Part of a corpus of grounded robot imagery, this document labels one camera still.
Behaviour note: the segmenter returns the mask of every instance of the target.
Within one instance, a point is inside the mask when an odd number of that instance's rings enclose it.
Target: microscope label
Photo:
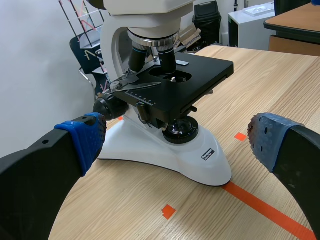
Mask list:
[[[213,154],[215,153],[215,151],[213,151],[211,148],[205,153],[202,155],[202,159],[207,161]]]

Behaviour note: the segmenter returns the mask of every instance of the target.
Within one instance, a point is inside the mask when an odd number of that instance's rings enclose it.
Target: black trash can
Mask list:
[[[194,6],[193,23],[201,29],[200,36],[208,45],[220,42],[221,19],[217,1]]]

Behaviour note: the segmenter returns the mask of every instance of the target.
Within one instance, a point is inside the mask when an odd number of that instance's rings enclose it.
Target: orange tape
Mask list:
[[[256,196],[242,189],[241,187],[235,185],[233,182],[229,182],[227,185],[222,187],[231,195],[235,196],[237,199],[247,204],[249,207],[253,208],[266,218],[270,219],[272,222],[288,231],[300,240],[316,240],[313,231],[309,230],[305,226],[291,219],[290,217],[284,215],[282,212],[273,208],[269,204],[260,200]]]
[[[172,215],[176,212],[176,210],[173,208],[173,207],[171,207],[170,205],[166,205],[163,209],[162,209],[162,212],[163,212],[163,216],[167,219],[167,220],[169,220],[171,217],[172,217]]]
[[[234,138],[243,142],[247,138],[247,136],[239,132],[237,135],[234,136]]]

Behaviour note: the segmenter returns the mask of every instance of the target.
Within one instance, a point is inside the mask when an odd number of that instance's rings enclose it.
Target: microscope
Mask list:
[[[217,139],[188,116],[199,99],[234,73],[231,61],[175,53],[181,18],[193,0],[90,0],[106,9],[100,42],[109,88],[94,112],[123,120],[106,132],[99,159],[127,160],[167,168],[209,186],[231,179]],[[132,41],[120,55],[120,35]],[[146,62],[150,48],[157,51]]]

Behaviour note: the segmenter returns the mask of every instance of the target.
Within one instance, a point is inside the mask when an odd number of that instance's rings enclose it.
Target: desk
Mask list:
[[[271,36],[269,51],[320,57],[320,6],[311,3],[265,21]]]
[[[232,182],[310,228],[287,189],[255,159],[249,140],[234,136],[246,133],[251,118],[263,112],[286,116],[320,133],[320,58],[221,46],[198,54],[234,62],[234,75],[200,99],[195,104],[198,112],[192,114],[219,140]],[[169,220],[162,216],[167,204],[176,209]],[[93,164],[69,193],[50,235],[50,240],[140,239],[296,238],[221,187],[119,160]]]

